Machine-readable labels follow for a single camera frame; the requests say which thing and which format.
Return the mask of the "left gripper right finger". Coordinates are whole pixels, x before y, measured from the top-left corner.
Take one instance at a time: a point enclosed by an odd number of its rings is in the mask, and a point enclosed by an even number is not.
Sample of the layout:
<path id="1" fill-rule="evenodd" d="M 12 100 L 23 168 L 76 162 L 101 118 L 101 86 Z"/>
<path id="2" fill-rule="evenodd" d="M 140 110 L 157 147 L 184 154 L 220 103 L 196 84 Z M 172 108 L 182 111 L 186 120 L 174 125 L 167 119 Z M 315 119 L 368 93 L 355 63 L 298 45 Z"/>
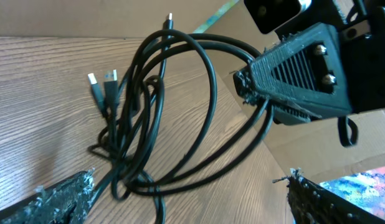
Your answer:
<path id="1" fill-rule="evenodd" d="M 385 224 L 353 203 L 305 178 L 301 169 L 291 168 L 290 175 L 274 179 L 287 180 L 287 202 L 296 224 Z"/>

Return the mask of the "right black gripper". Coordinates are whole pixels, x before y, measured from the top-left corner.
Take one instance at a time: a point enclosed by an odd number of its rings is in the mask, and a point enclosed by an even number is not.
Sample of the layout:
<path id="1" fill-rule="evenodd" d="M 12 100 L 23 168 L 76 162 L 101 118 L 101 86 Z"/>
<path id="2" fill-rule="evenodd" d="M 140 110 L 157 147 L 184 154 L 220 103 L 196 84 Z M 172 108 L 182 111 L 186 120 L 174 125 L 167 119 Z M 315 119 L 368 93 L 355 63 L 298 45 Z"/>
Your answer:
<path id="1" fill-rule="evenodd" d="M 304 120 L 385 108 L 385 0 L 354 1 L 347 14 L 338 1 L 312 0 L 275 31 L 295 35 L 233 75 L 247 103 L 270 98 Z"/>

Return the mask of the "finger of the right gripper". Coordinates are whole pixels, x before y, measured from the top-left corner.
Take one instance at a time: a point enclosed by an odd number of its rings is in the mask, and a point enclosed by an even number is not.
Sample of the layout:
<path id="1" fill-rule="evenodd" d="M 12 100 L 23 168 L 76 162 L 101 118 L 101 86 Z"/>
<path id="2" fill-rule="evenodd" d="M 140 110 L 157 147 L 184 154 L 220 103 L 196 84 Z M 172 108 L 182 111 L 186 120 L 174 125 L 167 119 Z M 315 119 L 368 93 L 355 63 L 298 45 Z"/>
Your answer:
<path id="1" fill-rule="evenodd" d="M 277 124 L 297 125 L 312 122 L 312 118 L 320 118 L 320 114 L 299 105 L 275 105 L 274 121 Z"/>

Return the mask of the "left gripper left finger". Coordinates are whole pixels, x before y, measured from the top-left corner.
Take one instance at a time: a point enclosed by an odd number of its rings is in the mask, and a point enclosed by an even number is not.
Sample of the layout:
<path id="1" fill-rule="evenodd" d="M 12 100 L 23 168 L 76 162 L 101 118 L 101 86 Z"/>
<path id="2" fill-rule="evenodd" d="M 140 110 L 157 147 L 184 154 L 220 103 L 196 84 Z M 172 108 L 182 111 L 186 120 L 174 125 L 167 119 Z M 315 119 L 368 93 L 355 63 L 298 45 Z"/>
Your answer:
<path id="1" fill-rule="evenodd" d="M 0 210 L 0 223 L 83 223 L 95 197 L 93 171 L 36 188 L 30 197 Z"/>

